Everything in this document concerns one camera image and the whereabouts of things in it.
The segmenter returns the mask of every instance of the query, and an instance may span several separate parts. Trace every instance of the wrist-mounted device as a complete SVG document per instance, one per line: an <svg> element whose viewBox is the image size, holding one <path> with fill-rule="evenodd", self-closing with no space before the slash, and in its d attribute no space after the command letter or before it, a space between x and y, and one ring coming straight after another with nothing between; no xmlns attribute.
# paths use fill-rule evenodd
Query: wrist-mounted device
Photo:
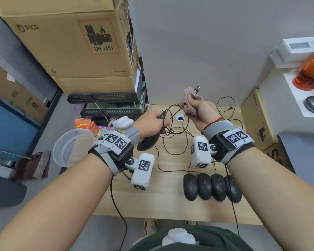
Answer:
<svg viewBox="0 0 314 251"><path fill-rule="evenodd" d="M219 120L207 126L203 136L195 136L191 145L191 162L205 168L211 157L227 164L237 154L254 147L253 139L241 128L235 128L228 120Z"/></svg>
<svg viewBox="0 0 314 251"><path fill-rule="evenodd" d="M128 117L123 116L113 122L116 130L104 133L94 142L94 146L88 153L99 157L110 169L113 175L130 169L133 173L131 178L127 177L134 184L134 187L146 190L151 179L152 168L155 156L142 153L138 159L133 157L134 146L140 140L139 130L133 126L133 121L127 121Z"/></svg>

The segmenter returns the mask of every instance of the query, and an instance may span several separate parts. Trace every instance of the forearm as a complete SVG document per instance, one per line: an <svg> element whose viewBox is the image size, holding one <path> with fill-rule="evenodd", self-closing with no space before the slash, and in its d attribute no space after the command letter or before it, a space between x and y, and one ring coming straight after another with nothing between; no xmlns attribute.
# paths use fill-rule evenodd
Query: forearm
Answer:
<svg viewBox="0 0 314 251"><path fill-rule="evenodd" d="M97 156L85 156L46 186L4 228L0 250L69 250L111 177Z"/></svg>
<svg viewBox="0 0 314 251"><path fill-rule="evenodd" d="M256 148L235 156L227 166L250 206L283 249L314 250L312 186Z"/></svg>

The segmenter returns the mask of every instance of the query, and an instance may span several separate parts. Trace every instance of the dark green clothing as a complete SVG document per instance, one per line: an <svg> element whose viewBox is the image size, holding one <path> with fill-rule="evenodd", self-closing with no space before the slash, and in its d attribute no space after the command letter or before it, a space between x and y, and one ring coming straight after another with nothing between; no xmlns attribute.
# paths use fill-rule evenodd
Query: dark green clothing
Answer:
<svg viewBox="0 0 314 251"><path fill-rule="evenodd" d="M184 243L170 244L158 249L161 251L253 251L238 235L230 230L215 226L193 226L182 225L189 234L192 234L199 245L190 245ZM167 231L162 231L148 236L136 243L130 251L148 251L162 244L163 238L167 235Z"/></svg>

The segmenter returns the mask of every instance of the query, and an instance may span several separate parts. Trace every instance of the cleaning cloth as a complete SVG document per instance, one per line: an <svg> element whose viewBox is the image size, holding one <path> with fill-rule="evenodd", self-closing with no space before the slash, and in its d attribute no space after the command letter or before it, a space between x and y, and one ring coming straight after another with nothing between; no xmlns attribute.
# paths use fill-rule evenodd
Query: cleaning cloth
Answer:
<svg viewBox="0 0 314 251"><path fill-rule="evenodd" d="M191 115L197 115L197 109L191 106L191 104L188 102L188 96L192 95L192 98L196 100L203 100L203 98L199 95L197 95L197 92L192 88L192 86L186 88L184 90L184 98L179 102L179 106L184 110L185 113L191 114Z"/></svg>

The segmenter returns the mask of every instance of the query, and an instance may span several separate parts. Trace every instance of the orange bottle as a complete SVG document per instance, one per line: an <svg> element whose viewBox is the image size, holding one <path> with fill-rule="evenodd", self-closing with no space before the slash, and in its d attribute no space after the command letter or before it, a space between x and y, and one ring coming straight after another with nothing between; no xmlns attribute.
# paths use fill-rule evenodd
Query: orange bottle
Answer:
<svg viewBox="0 0 314 251"><path fill-rule="evenodd" d="M303 91L314 90L314 58L300 71L293 85Z"/></svg>

